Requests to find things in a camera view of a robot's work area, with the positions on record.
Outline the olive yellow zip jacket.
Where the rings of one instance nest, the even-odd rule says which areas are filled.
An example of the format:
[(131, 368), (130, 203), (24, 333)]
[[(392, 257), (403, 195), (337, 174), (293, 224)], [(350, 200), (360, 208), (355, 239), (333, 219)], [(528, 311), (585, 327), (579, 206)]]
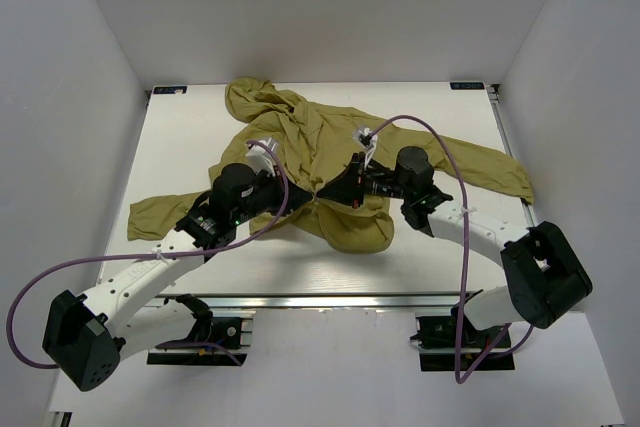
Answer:
[[(271, 82), (240, 78), (225, 88), (229, 114), (244, 123), (222, 152), (208, 175), (215, 179), (222, 168), (243, 162), (247, 141), (273, 138), (287, 175), (297, 186), (316, 193), (347, 166), (358, 146), (353, 139), (361, 126), (382, 126), (374, 160), (385, 167), (407, 146), (424, 149), (430, 163), (450, 176), (460, 174), (471, 185), (519, 198), (527, 203), (534, 192), (525, 168), (508, 155), (487, 147), (444, 135), (394, 125), (353, 107), (309, 101), (291, 90), (279, 90)], [(390, 201), (368, 196), (353, 209), (326, 200), (312, 200), (280, 219), (324, 239), (343, 253), (373, 254), (386, 250), (395, 233)]]

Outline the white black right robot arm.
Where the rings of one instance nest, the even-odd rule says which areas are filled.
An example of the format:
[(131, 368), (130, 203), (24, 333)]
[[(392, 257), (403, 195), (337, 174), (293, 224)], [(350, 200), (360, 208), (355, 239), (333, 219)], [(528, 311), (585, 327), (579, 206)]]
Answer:
[(363, 206), (368, 196), (399, 199), (411, 228), (467, 245), (503, 269), (505, 285), (469, 295), (464, 312), (451, 321), (459, 343), (475, 345), (489, 328), (520, 321), (546, 329), (592, 293), (590, 277), (557, 225), (521, 227), (468, 210), (433, 177), (419, 147), (402, 148), (392, 169), (356, 153), (318, 196), (352, 208)]

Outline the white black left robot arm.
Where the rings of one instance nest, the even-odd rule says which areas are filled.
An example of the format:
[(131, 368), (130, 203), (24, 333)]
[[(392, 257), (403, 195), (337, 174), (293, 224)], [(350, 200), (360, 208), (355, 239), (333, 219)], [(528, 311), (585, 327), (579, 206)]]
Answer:
[(211, 337), (213, 314), (193, 294), (157, 308), (148, 302), (199, 268), (216, 248), (230, 245), (239, 225), (269, 213), (288, 215), (312, 194), (287, 177), (255, 172), (242, 163), (223, 168), (210, 190), (160, 240), (148, 260), (137, 260), (106, 282), (51, 303), (43, 349), (82, 392), (100, 386), (126, 358), (165, 342), (199, 346)]

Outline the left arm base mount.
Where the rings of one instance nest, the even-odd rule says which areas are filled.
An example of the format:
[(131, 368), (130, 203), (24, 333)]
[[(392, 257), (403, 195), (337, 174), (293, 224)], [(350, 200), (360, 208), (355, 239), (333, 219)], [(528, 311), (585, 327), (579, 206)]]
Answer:
[(249, 315), (213, 315), (198, 321), (183, 339), (148, 352), (153, 366), (241, 367), (252, 343), (253, 318)]

